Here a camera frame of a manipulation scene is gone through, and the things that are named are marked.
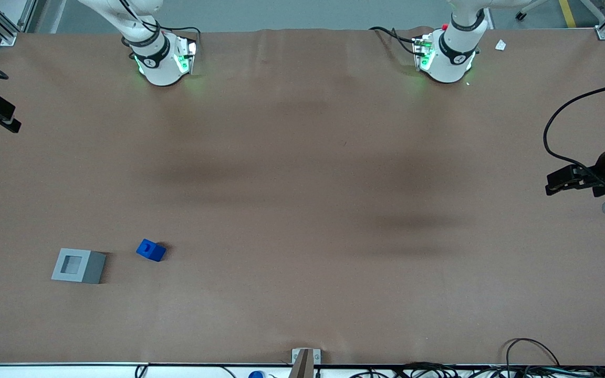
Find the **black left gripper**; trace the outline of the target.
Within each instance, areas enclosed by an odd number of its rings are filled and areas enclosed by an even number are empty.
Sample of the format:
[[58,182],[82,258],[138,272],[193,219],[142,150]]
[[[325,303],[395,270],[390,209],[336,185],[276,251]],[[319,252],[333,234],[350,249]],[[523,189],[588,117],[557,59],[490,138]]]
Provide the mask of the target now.
[[584,190],[593,187],[593,196],[605,196],[605,152],[603,152],[591,168],[603,184],[597,186],[598,179],[578,165],[570,164],[547,175],[545,192],[547,196],[563,191]]

